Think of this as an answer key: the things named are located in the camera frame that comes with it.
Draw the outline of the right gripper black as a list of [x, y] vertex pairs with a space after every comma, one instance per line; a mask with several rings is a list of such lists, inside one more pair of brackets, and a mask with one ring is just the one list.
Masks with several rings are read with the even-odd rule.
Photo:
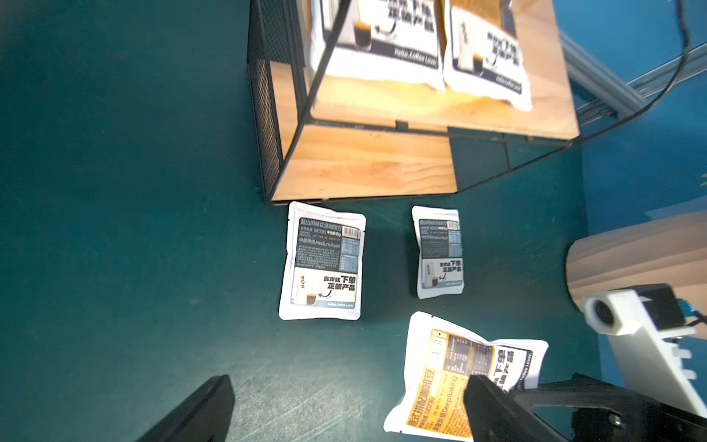
[[526, 410], [572, 411], [573, 441], [705, 441], [706, 419], [581, 374], [535, 389], [511, 390]]

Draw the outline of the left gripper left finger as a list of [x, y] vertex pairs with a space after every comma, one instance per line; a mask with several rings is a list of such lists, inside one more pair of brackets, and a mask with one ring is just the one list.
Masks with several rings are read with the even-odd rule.
[[211, 377], [138, 441], [224, 442], [234, 405], [230, 376]]

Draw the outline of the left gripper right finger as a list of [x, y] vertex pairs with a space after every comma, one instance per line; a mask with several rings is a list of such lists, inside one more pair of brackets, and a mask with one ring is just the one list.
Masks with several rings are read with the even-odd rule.
[[464, 405], [474, 441], [563, 441], [491, 379], [470, 376]]

